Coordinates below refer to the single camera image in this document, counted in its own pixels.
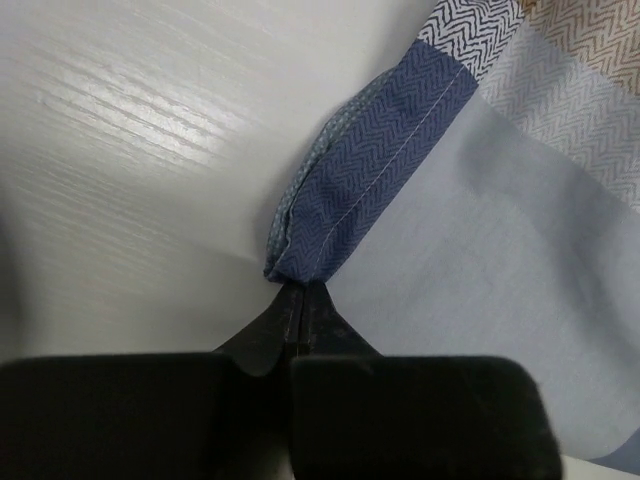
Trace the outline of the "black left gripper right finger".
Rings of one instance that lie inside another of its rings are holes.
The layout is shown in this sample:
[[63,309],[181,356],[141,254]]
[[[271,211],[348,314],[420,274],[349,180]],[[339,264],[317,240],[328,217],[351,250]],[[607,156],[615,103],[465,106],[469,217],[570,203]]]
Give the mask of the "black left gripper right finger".
[[322,282],[304,287],[299,317],[294,321],[294,356],[379,356],[337,311]]

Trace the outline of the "blue beige patterned cloth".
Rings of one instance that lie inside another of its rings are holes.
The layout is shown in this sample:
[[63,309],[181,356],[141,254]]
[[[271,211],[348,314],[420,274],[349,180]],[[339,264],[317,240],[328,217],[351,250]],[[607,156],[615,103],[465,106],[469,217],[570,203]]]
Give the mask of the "blue beige patterned cloth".
[[264,274],[387,354],[486,354],[563,451],[639,470],[639,5],[440,1],[325,125]]

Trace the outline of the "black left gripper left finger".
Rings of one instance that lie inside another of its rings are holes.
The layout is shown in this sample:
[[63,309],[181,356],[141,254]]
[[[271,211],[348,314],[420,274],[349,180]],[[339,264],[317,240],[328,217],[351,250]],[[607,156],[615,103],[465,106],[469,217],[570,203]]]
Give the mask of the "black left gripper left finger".
[[266,376],[278,364],[287,345],[297,344],[302,307],[303,287],[285,283],[261,314],[214,353],[229,357],[250,376]]

